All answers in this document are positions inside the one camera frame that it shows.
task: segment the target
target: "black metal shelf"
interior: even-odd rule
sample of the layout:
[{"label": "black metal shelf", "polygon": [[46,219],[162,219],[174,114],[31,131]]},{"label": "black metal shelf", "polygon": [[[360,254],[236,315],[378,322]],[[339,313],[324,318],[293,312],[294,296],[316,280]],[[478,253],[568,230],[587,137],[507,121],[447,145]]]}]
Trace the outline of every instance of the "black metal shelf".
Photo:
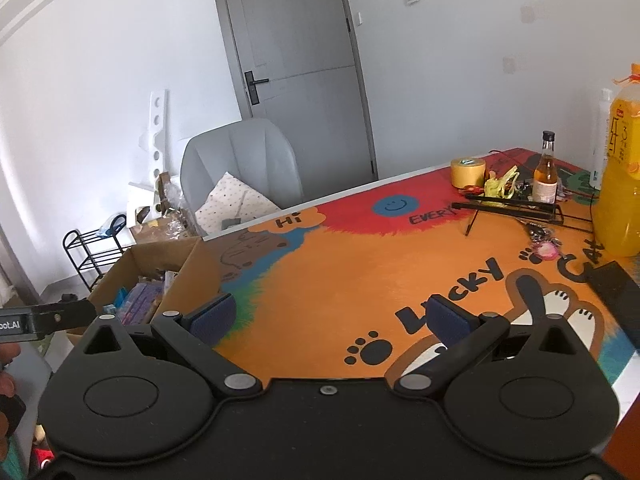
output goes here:
[{"label": "black metal shelf", "polygon": [[[116,227],[118,220],[123,219],[123,222],[119,227]],[[125,215],[117,215],[116,218],[111,221],[110,232],[111,235],[108,237],[98,236],[98,231],[100,229],[94,229],[93,231],[88,231],[85,233],[81,233],[77,229],[73,229],[69,231],[64,238],[62,238],[62,247],[65,250],[66,256],[68,256],[71,261],[74,269],[80,276],[82,282],[86,285],[86,288],[91,292],[94,289],[94,286],[102,279],[104,276],[104,272],[102,271],[105,267],[112,266],[115,262],[120,259],[120,257],[124,254],[124,249],[127,247],[123,247],[118,240],[118,233],[124,229],[126,225],[127,217]],[[116,247],[113,249],[107,249],[105,251],[98,251],[96,253],[92,253],[89,250],[89,245],[102,242],[105,240],[111,240],[116,244]],[[82,261],[78,264],[73,256],[71,255],[71,249],[84,249],[86,256]],[[97,277],[89,284],[85,276],[82,274],[85,271],[92,270],[97,273]]]}]

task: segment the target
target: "red painted area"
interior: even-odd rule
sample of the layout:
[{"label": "red painted area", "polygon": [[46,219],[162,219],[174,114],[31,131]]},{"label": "red painted area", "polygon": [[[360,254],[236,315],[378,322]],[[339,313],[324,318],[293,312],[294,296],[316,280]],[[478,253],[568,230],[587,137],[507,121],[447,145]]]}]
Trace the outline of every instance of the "red painted area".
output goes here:
[{"label": "red painted area", "polygon": [[[514,148],[504,153],[484,157],[487,167],[498,175],[510,169],[515,164],[514,160],[519,164],[525,164],[535,155],[535,152],[523,148]],[[528,164],[532,170],[534,165],[535,162],[533,165]],[[580,171],[571,164],[563,162],[561,165],[571,171]],[[357,234],[422,231],[446,222],[468,218],[472,214],[468,210],[450,209],[452,202],[465,200],[450,182],[450,168],[443,168],[319,205],[318,211],[326,216],[322,225],[335,231]],[[414,197],[419,206],[414,211],[397,217],[381,216],[373,211],[377,202],[395,195]]]}]

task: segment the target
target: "open cardboard box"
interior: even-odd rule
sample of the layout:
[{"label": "open cardboard box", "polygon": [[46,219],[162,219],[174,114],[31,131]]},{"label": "open cardboard box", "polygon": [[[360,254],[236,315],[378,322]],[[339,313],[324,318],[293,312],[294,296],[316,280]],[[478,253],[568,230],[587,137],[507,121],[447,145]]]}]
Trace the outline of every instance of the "open cardboard box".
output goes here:
[{"label": "open cardboard box", "polygon": [[[201,238],[184,238],[130,247],[105,274],[89,295],[96,312],[113,303],[118,291],[131,290],[139,276],[151,278],[158,270],[178,272],[175,281],[158,307],[155,316],[167,310],[188,314],[212,300],[220,291],[219,261]],[[67,336],[75,344],[84,328],[69,330]]]}]

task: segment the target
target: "amber liquid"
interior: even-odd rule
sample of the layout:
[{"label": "amber liquid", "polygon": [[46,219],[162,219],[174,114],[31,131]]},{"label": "amber liquid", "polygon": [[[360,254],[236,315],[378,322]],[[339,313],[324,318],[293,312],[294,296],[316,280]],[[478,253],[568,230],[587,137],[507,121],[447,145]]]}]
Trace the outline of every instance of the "amber liquid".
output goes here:
[{"label": "amber liquid", "polygon": [[557,184],[558,170],[553,155],[542,155],[540,163],[533,173],[533,179],[543,184]]}]

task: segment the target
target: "white bottle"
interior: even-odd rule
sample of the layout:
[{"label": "white bottle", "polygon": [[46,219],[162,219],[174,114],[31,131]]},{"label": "white bottle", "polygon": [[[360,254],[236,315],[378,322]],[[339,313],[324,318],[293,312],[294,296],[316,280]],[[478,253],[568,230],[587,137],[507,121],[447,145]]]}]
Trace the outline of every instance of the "white bottle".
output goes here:
[{"label": "white bottle", "polygon": [[607,142],[609,141],[609,115],[611,112],[611,102],[613,101],[613,90],[602,89],[600,103],[598,107],[598,121],[595,135],[593,137],[593,166],[589,184],[597,190],[602,186],[602,175],[607,167]]}]

